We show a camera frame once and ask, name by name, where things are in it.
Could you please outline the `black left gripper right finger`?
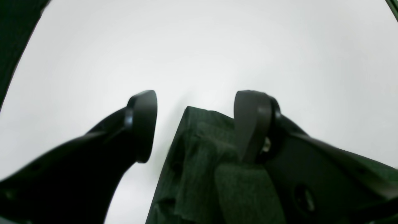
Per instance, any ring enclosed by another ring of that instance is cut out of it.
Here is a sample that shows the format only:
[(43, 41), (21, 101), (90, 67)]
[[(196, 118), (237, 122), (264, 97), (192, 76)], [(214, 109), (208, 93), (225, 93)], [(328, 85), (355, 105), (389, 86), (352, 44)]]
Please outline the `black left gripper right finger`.
[(272, 96), (238, 91), (234, 122), (240, 161), (266, 169), (287, 223), (397, 223), (397, 185), (357, 154), (309, 136)]

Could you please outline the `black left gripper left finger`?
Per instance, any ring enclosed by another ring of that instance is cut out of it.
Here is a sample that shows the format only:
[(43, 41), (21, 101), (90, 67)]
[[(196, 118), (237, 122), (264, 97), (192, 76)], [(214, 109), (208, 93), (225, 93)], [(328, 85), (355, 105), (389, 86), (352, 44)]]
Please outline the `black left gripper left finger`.
[(1, 223), (103, 224), (125, 172), (150, 158), (157, 111), (154, 90), (133, 95), (84, 135), (1, 180)]

